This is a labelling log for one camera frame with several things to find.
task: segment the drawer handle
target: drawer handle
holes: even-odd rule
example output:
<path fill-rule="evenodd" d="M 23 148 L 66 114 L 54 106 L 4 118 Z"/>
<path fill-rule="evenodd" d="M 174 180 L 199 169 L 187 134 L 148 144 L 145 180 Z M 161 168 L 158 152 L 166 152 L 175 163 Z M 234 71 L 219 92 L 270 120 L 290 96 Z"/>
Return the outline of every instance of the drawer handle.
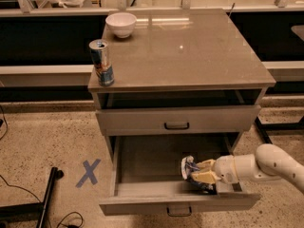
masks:
<path fill-rule="evenodd" d="M 186 130 L 189 129 L 190 123 L 164 123 L 167 130 Z"/>
<path fill-rule="evenodd" d="M 190 217 L 192 215 L 192 209 L 189 207 L 189 213 L 187 214 L 171 214 L 170 209 L 167 208 L 167 214 L 169 217 Z"/>

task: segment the speckled concrete floor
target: speckled concrete floor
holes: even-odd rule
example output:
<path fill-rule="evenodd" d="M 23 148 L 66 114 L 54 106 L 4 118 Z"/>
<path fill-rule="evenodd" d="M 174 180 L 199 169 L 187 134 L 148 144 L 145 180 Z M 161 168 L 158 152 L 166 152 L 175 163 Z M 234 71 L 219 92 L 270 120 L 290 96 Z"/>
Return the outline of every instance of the speckled concrete floor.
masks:
<path fill-rule="evenodd" d="M 304 115 L 304 98 L 267 98 L 262 102 L 263 122 L 298 121 Z M 2 104 L 9 124 L 7 136 L 0 142 L 0 175 L 9 184 L 20 185 L 42 199 L 52 166 L 64 171 L 56 183 L 49 210 L 51 227 L 69 212 L 77 211 L 85 219 L 84 227 L 303 227 L 304 196 L 285 180 L 273 184 L 245 182 L 249 192 L 261 194 L 261 200 L 248 211 L 193 214 L 188 218 L 167 215 L 105 217 L 99 199 L 109 193 L 111 162 L 99 131 L 93 103 Z M 1 127 L 0 136 L 5 127 Z M 304 164 L 304 134 L 274 133 L 274 144 Z M 236 154 L 253 153 L 262 144 L 253 125 L 241 138 Z M 85 173 L 83 162 L 101 162 L 94 170 L 97 183 L 77 182 Z M 0 205 L 35 202 L 30 194 L 7 187 L 0 180 Z M 36 227 L 35 221 L 11 223 L 10 227 Z"/>

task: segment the silver can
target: silver can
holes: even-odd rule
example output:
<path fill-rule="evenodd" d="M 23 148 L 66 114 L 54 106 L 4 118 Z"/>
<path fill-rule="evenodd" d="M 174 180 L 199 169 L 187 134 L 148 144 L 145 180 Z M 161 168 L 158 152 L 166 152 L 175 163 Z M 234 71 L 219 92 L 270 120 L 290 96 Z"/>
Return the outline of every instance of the silver can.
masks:
<path fill-rule="evenodd" d="M 102 86 L 110 86 L 114 83 L 114 73 L 110 60 L 108 42 L 95 40 L 89 43 L 91 58 L 96 74 Z"/>

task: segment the wooden cabinet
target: wooden cabinet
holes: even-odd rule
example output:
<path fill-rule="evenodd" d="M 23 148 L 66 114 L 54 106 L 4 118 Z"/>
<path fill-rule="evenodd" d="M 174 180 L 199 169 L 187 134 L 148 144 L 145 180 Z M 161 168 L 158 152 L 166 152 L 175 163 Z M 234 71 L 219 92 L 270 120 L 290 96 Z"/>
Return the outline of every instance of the wooden cabinet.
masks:
<path fill-rule="evenodd" d="M 217 183 L 202 194 L 181 176 L 181 159 L 233 154 L 275 80 L 221 9 L 136 11 L 132 36 L 105 29 L 115 83 L 89 82 L 113 161 L 106 215 L 249 209 L 258 194 Z"/>

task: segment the closed drawer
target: closed drawer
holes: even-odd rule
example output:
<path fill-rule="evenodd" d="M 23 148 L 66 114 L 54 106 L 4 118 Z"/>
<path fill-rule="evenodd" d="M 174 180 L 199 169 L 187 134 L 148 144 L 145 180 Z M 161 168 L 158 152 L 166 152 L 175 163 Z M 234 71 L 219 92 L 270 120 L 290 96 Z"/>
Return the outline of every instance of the closed drawer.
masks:
<path fill-rule="evenodd" d="M 230 152 L 233 134 L 181 134 L 116 138 L 111 195 L 102 199 L 105 215 L 168 214 L 244 210 L 259 199 L 241 186 L 217 185 L 215 195 L 202 193 L 183 180 L 181 159 L 217 159 Z"/>
<path fill-rule="evenodd" d="M 97 111 L 106 136 L 239 132 L 249 130 L 260 106 L 213 106 Z"/>

